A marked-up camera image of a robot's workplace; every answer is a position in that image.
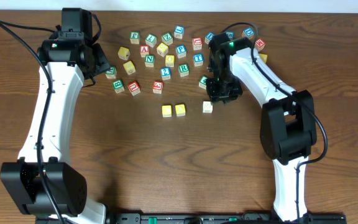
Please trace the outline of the green R block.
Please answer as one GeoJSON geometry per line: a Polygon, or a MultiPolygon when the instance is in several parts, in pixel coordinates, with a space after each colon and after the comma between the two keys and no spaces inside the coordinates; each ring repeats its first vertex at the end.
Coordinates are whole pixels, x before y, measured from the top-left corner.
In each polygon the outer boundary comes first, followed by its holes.
{"type": "Polygon", "coordinates": [[[189,75],[190,69],[187,63],[181,64],[178,66],[178,71],[181,77],[186,77],[189,75]]]}

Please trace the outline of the yellow O block moved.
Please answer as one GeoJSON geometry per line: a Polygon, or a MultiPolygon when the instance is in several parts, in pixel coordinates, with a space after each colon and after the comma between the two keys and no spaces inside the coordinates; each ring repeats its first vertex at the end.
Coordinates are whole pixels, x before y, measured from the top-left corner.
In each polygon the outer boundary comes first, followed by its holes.
{"type": "Polygon", "coordinates": [[[186,108],[184,104],[175,105],[175,112],[177,116],[186,115],[186,108]]]}

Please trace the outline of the yellow C block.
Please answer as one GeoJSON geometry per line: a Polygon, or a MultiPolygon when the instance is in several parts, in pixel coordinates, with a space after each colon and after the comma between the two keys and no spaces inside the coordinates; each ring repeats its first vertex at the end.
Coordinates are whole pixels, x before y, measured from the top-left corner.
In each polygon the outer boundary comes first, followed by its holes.
{"type": "Polygon", "coordinates": [[[172,116],[172,106],[171,105],[163,105],[162,106],[162,116],[164,118],[168,118],[172,116]]]}

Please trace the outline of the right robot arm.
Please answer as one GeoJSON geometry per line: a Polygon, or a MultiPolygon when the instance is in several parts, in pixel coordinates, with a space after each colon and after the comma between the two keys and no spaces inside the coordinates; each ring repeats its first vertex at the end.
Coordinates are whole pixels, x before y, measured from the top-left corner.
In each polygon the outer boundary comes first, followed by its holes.
{"type": "Polygon", "coordinates": [[[301,218],[307,213],[305,165],[316,143],[313,97],[282,82],[247,37],[231,40],[217,34],[208,47],[213,77],[207,79],[206,91],[211,102],[236,100],[243,86],[252,93],[262,109],[260,142],[275,171],[273,209],[281,221],[301,218]]]}

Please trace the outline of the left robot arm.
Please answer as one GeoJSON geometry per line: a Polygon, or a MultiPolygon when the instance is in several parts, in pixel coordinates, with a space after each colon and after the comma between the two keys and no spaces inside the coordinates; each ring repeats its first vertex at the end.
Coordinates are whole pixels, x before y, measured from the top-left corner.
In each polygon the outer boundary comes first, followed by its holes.
{"type": "Polygon", "coordinates": [[[92,12],[64,8],[62,23],[33,52],[40,85],[30,130],[17,160],[0,179],[18,210],[37,223],[108,223],[107,207],[88,197],[86,179],[70,165],[70,133],[87,79],[110,68],[92,12]]]}

